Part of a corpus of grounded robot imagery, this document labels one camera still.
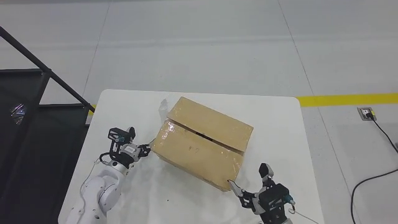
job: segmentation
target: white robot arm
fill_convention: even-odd
[[[111,149],[99,157],[106,167],[83,183],[80,198],[71,209],[67,224],[106,224],[106,213],[118,202],[130,166],[150,153],[148,144],[137,146],[132,143],[135,136],[134,128],[109,130]],[[102,160],[106,155],[112,159],[110,162]]]

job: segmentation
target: cardboard box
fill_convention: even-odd
[[[222,191],[235,180],[253,127],[181,97],[152,150],[163,160]]]

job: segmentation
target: metal rod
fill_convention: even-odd
[[[80,96],[73,88],[71,88],[66,82],[64,82],[58,75],[56,75],[48,66],[46,66],[42,61],[40,61],[34,54],[32,54],[29,50],[27,50],[20,42],[18,42],[15,38],[13,38],[10,33],[8,33],[5,29],[0,26],[0,36],[11,44],[14,48],[16,48],[22,55],[25,55],[31,62],[33,62],[36,66],[38,66],[43,72],[48,73],[50,77],[55,80],[60,86],[62,86],[67,92],[69,92],[73,97],[75,97],[78,101],[82,102],[85,106],[88,107],[93,113],[95,111],[94,107],[91,106],[82,96]]]

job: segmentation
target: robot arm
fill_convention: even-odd
[[[295,202],[289,190],[282,184],[275,184],[272,180],[274,172],[268,164],[261,164],[259,173],[262,177],[262,189],[257,193],[247,192],[234,181],[228,180],[242,207],[250,208],[255,215],[260,215],[264,224],[292,224],[286,217],[284,208],[284,205],[289,203],[295,209]]]
[[[148,144],[132,143],[135,136],[134,128],[109,130],[111,149],[99,157],[106,167],[81,186],[80,198],[71,209],[67,224],[106,224],[106,213],[118,202],[130,166],[150,153]],[[112,159],[110,162],[102,160],[106,155]]]

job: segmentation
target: white wire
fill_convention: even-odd
[[[292,215],[294,215],[295,213],[303,216],[304,218],[306,218],[307,220],[310,220],[311,222],[314,222],[316,224],[319,224],[318,222],[316,222],[315,220],[312,220],[310,217],[306,217],[305,215],[299,213],[297,210],[292,210],[291,208],[288,209],[289,213],[291,213]]]
[[[85,179],[85,180],[83,181],[83,183],[80,185],[79,195],[80,195],[80,198],[83,200],[83,212],[80,213],[79,220],[77,221],[77,224],[80,223],[80,219],[81,219],[81,217],[83,216],[83,214],[85,213],[85,207],[86,207],[86,200],[84,199],[83,193],[81,192],[81,190],[82,190],[83,186],[86,184],[88,178],[90,177],[91,173],[92,173],[93,170],[94,170],[95,165],[98,164],[98,161],[99,161],[99,160],[100,160],[99,158],[97,158],[97,160],[95,160],[95,162],[94,162],[94,164],[93,164],[93,167],[92,167],[91,170],[90,170],[90,173],[87,175],[86,179]]]

